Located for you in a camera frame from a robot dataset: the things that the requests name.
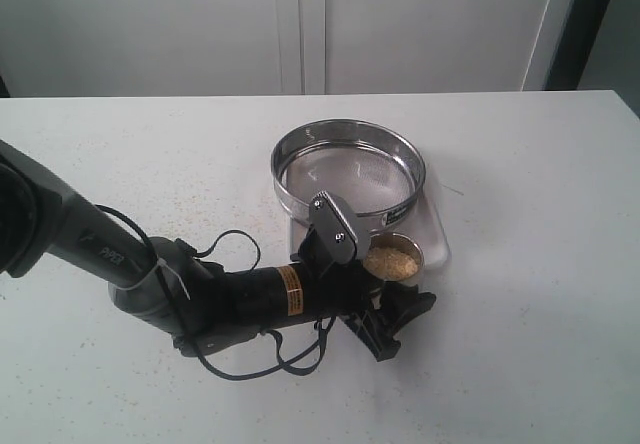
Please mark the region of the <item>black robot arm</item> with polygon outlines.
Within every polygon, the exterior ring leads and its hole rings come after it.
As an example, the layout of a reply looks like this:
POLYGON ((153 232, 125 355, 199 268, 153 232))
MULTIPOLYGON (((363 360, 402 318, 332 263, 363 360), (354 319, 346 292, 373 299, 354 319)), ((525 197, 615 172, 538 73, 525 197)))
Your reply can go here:
POLYGON ((10 276, 52 254, 106 280, 117 308, 168 333, 187 357, 308 322, 324 347, 330 325, 342 320, 377 360, 393 358, 397 333, 435 296, 365 269, 369 235, 343 199, 321 192, 309 210, 290 264, 231 273, 182 240, 146 236, 11 145, 1 147, 1 269, 10 276))

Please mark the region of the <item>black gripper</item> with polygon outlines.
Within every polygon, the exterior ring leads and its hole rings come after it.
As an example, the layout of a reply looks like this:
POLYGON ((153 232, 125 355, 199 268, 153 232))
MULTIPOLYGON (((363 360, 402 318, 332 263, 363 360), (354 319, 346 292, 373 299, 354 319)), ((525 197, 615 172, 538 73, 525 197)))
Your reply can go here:
POLYGON ((435 294, 422 292, 418 286, 387 283, 384 287, 383 281, 356 258, 338 263, 314 228, 306 232, 293 258, 292 271, 292 322, 336 316, 377 362, 396 356, 401 343, 394 336, 436 302, 435 294), (380 308, 374 304, 378 298, 380 308))

